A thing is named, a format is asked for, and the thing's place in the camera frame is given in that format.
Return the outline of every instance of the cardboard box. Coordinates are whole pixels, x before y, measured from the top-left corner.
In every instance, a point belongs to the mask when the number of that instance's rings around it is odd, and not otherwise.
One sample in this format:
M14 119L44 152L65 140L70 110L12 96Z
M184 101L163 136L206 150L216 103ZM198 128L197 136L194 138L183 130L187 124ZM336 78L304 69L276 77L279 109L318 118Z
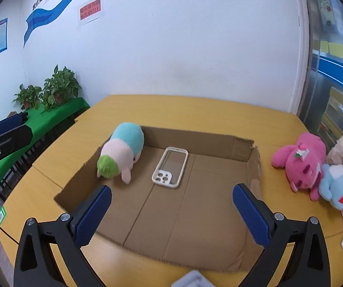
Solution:
M254 141L229 135L142 127L145 146L132 180L97 178L102 146L67 183L55 201L72 212L99 184L112 189L112 204L97 232L139 254L192 268L250 270L263 248L257 245L232 201L244 182L261 199L261 162ZM152 182L168 146L188 150L180 185ZM183 158L170 154L178 171Z

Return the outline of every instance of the yellow sticky note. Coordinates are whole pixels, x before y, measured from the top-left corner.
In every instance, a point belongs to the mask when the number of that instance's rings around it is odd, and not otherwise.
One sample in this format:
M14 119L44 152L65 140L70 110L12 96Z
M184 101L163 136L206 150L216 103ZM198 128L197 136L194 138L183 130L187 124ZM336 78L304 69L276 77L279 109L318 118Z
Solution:
M331 55L343 58L343 44L328 42L328 46Z
M320 41L320 51L328 53L328 41Z

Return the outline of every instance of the red sign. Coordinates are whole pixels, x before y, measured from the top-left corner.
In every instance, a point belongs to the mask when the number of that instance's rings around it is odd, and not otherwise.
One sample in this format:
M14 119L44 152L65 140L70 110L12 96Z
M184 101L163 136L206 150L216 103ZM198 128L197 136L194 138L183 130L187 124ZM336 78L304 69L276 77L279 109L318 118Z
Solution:
M83 20L101 10L101 0L90 2L88 5L80 8L80 19Z

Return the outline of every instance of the pink plush toy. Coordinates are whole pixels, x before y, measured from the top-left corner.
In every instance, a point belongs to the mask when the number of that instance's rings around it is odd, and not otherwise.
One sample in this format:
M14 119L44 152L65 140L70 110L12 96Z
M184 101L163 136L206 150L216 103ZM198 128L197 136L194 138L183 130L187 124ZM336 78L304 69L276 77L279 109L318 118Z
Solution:
M310 189L310 199L317 201L325 159L326 146L321 139L311 133L302 133L295 145L289 144L274 153L272 166L285 167L293 192Z

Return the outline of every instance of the plush toy ear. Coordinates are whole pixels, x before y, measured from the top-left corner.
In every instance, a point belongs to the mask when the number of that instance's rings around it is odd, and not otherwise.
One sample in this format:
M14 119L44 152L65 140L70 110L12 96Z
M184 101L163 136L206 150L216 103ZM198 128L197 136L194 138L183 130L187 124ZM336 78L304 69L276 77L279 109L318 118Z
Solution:
M276 151L271 159L272 166L274 167L285 167L289 154L297 150L298 146L293 144L289 144L288 146L284 146Z

